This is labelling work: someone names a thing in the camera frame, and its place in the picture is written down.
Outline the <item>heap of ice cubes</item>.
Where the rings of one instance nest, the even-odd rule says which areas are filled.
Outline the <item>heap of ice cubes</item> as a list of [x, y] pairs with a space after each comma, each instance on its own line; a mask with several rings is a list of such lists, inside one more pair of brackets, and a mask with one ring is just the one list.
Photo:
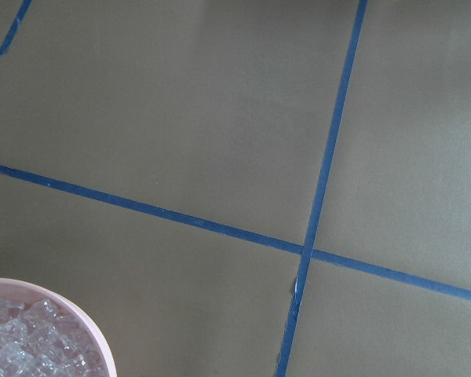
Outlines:
[[88, 331], [50, 299], [0, 298], [0, 376], [107, 376]]

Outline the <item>pink ice bowl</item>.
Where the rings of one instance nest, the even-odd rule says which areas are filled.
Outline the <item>pink ice bowl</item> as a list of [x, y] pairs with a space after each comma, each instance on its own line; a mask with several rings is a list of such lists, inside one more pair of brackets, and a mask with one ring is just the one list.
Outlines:
[[114, 357], [103, 333], [93, 319], [69, 299], [36, 284], [9, 278], [0, 278], [0, 298], [20, 301], [28, 305], [34, 304], [42, 298], [49, 298], [63, 313], [70, 313], [75, 316], [89, 333], [98, 349], [100, 358], [104, 362], [107, 376], [118, 376]]

